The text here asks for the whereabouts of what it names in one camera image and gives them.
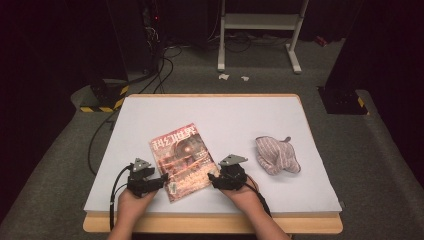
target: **striped cap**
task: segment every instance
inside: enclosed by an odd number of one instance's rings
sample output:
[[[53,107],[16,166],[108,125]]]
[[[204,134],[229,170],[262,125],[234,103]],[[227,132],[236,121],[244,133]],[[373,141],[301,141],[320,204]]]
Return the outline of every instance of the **striped cap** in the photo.
[[[272,137],[256,138],[258,162],[268,174],[277,175],[282,170],[300,172],[293,146],[289,143],[290,139],[287,137],[284,141],[278,141]]]

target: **gray floor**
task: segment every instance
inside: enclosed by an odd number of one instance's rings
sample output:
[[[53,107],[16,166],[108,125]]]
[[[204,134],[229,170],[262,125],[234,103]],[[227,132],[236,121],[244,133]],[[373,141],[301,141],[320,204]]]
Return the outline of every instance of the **gray floor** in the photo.
[[[343,42],[320,47],[299,42],[296,53],[302,74],[292,72],[283,45],[251,46],[227,51],[225,73],[218,79],[217,50],[194,48],[166,52],[174,66],[165,93],[295,93],[301,98],[318,151],[330,181],[343,201],[344,230],[338,235],[296,235],[296,239],[422,239],[424,191],[408,169],[366,91],[358,91],[369,115],[329,115],[317,86],[323,86]],[[244,46],[228,44],[231,49]],[[166,62],[162,78],[170,71]],[[249,77],[243,81],[242,76]],[[138,93],[147,81],[131,85]],[[145,93],[152,93],[157,81]],[[88,87],[70,101],[78,108]],[[0,227],[0,239],[105,239],[106,234],[86,233],[83,207],[94,181],[87,164],[90,140],[109,113],[75,116],[57,137],[34,170]],[[103,126],[91,149],[97,169],[111,136]],[[140,235],[140,239],[253,239],[252,236]]]

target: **magazine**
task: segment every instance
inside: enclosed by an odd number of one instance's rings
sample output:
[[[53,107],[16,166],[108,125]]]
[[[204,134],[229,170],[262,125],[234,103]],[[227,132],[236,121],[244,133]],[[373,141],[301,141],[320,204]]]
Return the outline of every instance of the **magazine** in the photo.
[[[196,126],[191,123],[149,142],[161,175],[168,173],[165,190],[170,202],[211,184],[208,173],[218,173]]]

